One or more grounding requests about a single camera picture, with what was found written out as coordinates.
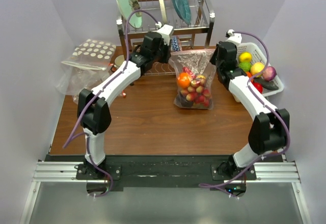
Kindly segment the teal plate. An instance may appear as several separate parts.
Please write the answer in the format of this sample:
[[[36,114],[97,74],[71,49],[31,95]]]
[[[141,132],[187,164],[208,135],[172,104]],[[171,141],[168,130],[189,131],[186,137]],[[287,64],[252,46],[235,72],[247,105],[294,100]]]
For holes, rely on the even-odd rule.
[[[178,17],[185,22],[186,25],[191,25],[191,10],[188,0],[171,0]]]

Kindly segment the pale yellow fruit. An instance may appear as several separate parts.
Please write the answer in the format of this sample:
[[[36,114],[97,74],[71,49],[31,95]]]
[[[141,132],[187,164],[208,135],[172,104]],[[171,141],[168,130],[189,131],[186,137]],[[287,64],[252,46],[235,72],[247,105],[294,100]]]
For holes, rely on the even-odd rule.
[[[263,71],[265,65],[261,62],[254,63],[250,68],[250,73],[254,76],[257,74],[257,77],[261,77],[261,72]]]

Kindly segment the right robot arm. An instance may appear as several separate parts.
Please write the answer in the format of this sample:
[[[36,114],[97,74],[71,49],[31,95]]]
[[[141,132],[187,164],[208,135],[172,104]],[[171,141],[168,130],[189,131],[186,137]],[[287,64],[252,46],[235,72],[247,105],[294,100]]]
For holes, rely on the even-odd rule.
[[[248,143],[215,169],[217,174],[234,180],[254,162],[284,153],[290,143],[289,112],[277,109],[262,96],[238,67],[236,55],[237,46],[225,41],[217,44],[210,60],[216,66],[220,83],[238,98],[253,120]]]

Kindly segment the white plastic fruit basket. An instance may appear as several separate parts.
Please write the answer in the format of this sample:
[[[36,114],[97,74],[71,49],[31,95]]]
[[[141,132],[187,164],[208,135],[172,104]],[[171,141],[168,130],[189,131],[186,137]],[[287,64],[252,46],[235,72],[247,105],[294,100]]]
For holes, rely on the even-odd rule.
[[[267,63],[266,55],[258,47],[258,45],[256,45],[255,43],[252,43],[252,42],[241,43],[240,45],[237,46],[236,60],[237,60],[238,65],[240,63],[238,60],[238,57],[243,52],[249,52],[252,55],[252,61],[250,62],[252,65],[256,62],[261,62],[264,65],[266,65],[266,63]],[[275,94],[283,91],[284,86],[283,86],[283,83],[281,82],[280,78],[278,77],[278,74],[272,81],[279,87],[279,89],[275,90],[275,91],[270,91],[270,90],[263,88],[262,95],[264,97],[270,97],[272,95],[275,95]]]

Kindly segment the orange fruit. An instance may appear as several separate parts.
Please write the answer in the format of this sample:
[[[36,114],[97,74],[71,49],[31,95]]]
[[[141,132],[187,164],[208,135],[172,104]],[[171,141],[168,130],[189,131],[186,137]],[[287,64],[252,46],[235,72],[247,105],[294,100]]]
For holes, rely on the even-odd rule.
[[[191,84],[191,77],[186,72],[181,72],[177,76],[177,85],[181,89],[187,89]]]

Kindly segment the red onion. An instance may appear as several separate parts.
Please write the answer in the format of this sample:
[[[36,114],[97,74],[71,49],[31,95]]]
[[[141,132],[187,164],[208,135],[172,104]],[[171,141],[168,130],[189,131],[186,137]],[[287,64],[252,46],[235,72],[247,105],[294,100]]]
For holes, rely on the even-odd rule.
[[[268,66],[263,74],[262,74],[262,77],[265,81],[272,81],[277,75],[277,72],[276,72],[276,69],[273,67],[273,66]]]

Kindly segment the blue patterned bowl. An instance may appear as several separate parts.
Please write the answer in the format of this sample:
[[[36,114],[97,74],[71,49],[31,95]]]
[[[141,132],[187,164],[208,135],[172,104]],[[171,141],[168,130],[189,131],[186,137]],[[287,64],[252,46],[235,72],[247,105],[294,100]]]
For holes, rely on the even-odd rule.
[[[182,51],[182,45],[178,36],[174,36],[171,40],[171,52]]]

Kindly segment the green custard apple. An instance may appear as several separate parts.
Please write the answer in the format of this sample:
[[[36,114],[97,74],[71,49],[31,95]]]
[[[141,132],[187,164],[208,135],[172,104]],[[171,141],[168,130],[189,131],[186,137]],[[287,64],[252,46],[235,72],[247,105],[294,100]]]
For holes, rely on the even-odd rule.
[[[252,64],[250,62],[240,62],[239,68],[241,68],[244,72],[250,72]]]

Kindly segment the aluminium frame rail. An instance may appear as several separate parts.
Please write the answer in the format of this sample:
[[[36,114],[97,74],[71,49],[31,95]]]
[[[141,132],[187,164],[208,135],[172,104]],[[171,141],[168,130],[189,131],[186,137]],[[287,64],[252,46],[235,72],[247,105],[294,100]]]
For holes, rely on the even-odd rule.
[[[254,164],[223,191],[127,187],[104,192],[81,155],[49,154],[37,163],[22,223],[311,223],[295,162]]]

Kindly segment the red apple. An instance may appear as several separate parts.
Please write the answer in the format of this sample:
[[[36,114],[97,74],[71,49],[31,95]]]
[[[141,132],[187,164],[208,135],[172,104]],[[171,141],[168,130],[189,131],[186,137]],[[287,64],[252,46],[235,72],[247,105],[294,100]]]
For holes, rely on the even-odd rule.
[[[254,83],[253,83],[253,86],[257,89],[257,91],[258,91],[260,94],[262,94],[262,92],[263,92],[263,86],[262,86],[261,84],[259,84],[259,83],[257,83],[257,82],[254,82]]]

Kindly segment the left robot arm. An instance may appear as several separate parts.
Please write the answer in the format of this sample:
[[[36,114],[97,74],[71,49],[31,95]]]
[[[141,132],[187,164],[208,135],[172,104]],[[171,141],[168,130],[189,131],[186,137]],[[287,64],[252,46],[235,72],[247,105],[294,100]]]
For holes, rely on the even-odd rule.
[[[163,26],[148,32],[140,45],[107,80],[92,90],[79,94],[78,121],[86,138],[84,169],[93,179],[109,179],[104,152],[105,132],[111,124],[110,105],[131,83],[149,71],[153,63],[167,63],[170,56],[173,28]]]

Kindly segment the mint green floral plate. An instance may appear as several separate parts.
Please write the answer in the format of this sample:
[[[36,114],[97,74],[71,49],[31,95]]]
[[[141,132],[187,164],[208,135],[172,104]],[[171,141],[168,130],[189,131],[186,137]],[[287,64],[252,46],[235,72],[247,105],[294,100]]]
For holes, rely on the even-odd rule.
[[[120,13],[125,20],[128,19],[133,11],[141,8],[138,0],[116,0],[116,2]],[[129,24],[133,28],[139,29],[142,26],[142,12],[133,14],[129,20]]]

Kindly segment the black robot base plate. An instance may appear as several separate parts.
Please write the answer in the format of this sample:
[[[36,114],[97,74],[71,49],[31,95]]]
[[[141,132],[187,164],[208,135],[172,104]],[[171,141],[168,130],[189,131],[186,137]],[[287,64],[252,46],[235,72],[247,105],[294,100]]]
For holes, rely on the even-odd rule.
[[[107,156],[100,168],[113,178],[113,191],[127,187],[195,188],[216,185],[240,173],[226,171],[228,155]]]

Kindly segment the pile of plastic bags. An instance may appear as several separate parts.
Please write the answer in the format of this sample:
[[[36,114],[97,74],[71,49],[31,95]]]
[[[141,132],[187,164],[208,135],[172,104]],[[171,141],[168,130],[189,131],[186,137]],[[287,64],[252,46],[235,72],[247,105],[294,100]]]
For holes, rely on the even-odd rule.
[[[69,57],[61,61],[64,73],[56,89],[78,103],[79,93],[83,89],[91,90],[110,77],[116,48],[114,43],[107,40],[87,39],[82,42]]]

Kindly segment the cream mug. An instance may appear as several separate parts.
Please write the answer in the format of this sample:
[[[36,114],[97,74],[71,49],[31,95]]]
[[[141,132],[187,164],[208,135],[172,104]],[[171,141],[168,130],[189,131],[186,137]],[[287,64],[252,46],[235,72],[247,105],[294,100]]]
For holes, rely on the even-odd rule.
[[[113,61],[113,63],[111,63],[110,71],[112,73],[116,72],[122,66],[124,61],[125,61],[124,55],[117,56]]]

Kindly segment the beige plate edge-on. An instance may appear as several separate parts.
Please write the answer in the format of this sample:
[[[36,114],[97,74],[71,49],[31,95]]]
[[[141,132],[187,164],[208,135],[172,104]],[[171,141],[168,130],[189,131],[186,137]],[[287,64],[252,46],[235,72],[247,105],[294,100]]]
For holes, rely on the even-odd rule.
[[[158,0],[158,2],[159,2],[160,12],[161,12],[161,16],[162,16],[162,23],[167,24],[168,19],[167,19],[167,14],[166,14],[166,9],[165,9],[165,2],[164,2],[164,0]]]

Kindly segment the clear polka dot zip bag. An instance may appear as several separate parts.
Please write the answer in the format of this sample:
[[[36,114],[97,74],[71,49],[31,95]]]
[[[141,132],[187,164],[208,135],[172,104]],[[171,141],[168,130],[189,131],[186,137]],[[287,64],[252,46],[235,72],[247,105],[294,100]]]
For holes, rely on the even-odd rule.
[[[169,64],[176,73],[177,96],[174,104],[184,109],[212,109],[211,85],[216,67],[210,62],[214,49],[178,51]]]

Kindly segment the dark grey avocado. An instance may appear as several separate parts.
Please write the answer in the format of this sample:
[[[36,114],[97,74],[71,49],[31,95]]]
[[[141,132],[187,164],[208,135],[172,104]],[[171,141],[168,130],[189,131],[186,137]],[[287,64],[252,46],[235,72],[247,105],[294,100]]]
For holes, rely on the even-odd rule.
[[[254,78],[254,82],[261,84],[263,88],[270,91],[275,91],[279,89],[279,87],[273,81],[266,81],[261,77]]]

